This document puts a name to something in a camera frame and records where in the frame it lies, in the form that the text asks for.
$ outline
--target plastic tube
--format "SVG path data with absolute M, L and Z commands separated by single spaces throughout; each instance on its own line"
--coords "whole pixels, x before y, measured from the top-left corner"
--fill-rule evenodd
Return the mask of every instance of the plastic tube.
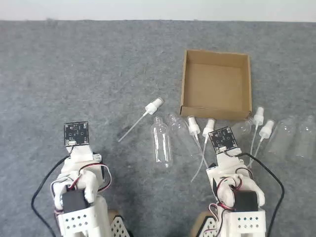
M 198 169 L 197 169 L 196 173 L 194 174 L 193 178 L 191 179 L 191 183 L 195 180 L 195 178 L 197 177 L 199 171 L 201 170 L 202 165 L 203 165 L 203 159 L 205 160 L 204 157 L 205 157 L 205 149 L 206 149 L 207 139 L 208 139 L 208 137 L 205 137 L 204 147 L 203 147 L 203 156 L 202 156 L 201 162 L 199 163 L 199 166 L 198 166 Z
M 145 117 L 148 114 L 148 112 L 144 112 L 144 114 L 133 124 L 133 126 L 131 126 L 131 128 L 118 140 L 118 142 L 121 142 L 121 140 L 123 140 L 124 137 L 126 137 L 128 135 L 128 133 L 130 133 L 131 130 L 133 130 L 133 128 L 140 122 L 140 120 L 143 119 L 143 117 Z
M 253 144 L 255 143 L 255 138 L 256 138 L 257 131 L 258 131 L 258 125 L 256 125 L 255 133 L 253 134 L 253 138 L 252 138 L 252 142 L 251 142 L 251 147 L 250 147 L 250 154 L 251 155 L 252 155 Z
M 197 144 L 197 147 L 198 147 L 198 149 L 199 149 L 199 151 L 200 151 L 200 153 L 201 153 L 201 155 L 202 155 L 202 159 L 203 159 L 203 161 L 204 161 L 204 164 L 205 164 L 206 168 L 208 168 L 208 164 L 207 164 L 206 159 L 205 159 L 205 157 L 204 157 L 204 154 L 203 154 L 201 145 L 199 144 L 199 142 L 198 142 L 197 139 L 194 139 L 194 140 L 195 140 L 195 142 L 196 142 L 196 144 Z
M 258 147 L 257 147 L 257 149 L 256 149 L 256 152 L 255 152 L 254 157 L 257 157 L 258 151 L 259 151 L 259 148 L 260 148 L 260 145 L 261 145 L 263 139 L 264 139 L 263 137 L 260 139 L 260 142 L 259 142 L 259 144 L 258 144 Z M 247 165 L 247 167 L 251 168 L 252 163 L 253 163 L 253 159 L 250 158 L 249 165 Z

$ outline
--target clear plastic bottle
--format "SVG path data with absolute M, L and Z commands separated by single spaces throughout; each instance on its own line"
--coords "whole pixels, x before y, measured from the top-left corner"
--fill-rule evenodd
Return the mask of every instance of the clear plastic bottle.
M 298 127 L 294 154 L 296 158 L 312 159 L 316 140 L 315 118 L 309 115 Z
M 189 154 L 190 156 L 200 154 L 193 136 L 189 133 L 188 125 L 185 120 L 174 113 L 167 114 L 165 119 L 172 136 L 176 140 L 175 144 L 178 144 L 178 150 L 186 151 L 186 154 Z
M 158 166 L 169 168 L 172 162 L 169 131 L 168 126 L 163 123 L 161 117 L 154 118 L 151 133 L 154 142 L 154 157 L 156 164 Z
M 295 116 L 288 116 L 278 122 L 267 145 L 266 156 L 280 159 L 286 156 L 296 132 L 296 123 Z
M 252 122 L 252 119 L 250 118 L 245 121 L 235 123 L 232 126 L 232 132 L 236 140 L 240 139 L 243 136 L 249 135 L 251 132 L 252 125 L 253 125 L 253 122 Z

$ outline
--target black circuit board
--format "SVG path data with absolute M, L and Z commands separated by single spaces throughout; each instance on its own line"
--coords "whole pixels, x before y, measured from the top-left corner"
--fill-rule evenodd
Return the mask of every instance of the black circuit board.
M 208 135 L 216 154 L 220 154 L 237 147 L 236 139 L 230 127 L 217 129 L 210 132 Z
M 64 124 L 64 144 L 66 147 L 89 144 L 88 122 L 70 122 Z

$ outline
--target bottle neck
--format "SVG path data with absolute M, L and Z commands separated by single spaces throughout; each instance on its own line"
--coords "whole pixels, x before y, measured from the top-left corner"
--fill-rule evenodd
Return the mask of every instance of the bottle neck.
M 155 117 L 154 123 L 163 123 L 162 117 Z

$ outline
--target brown cardboard box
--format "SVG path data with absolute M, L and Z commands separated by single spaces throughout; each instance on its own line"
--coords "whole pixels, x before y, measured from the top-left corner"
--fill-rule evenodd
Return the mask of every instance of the brown cardboard box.
M 180 115 L 241 120 L 250 113 L 248 55 L 186 50 Z

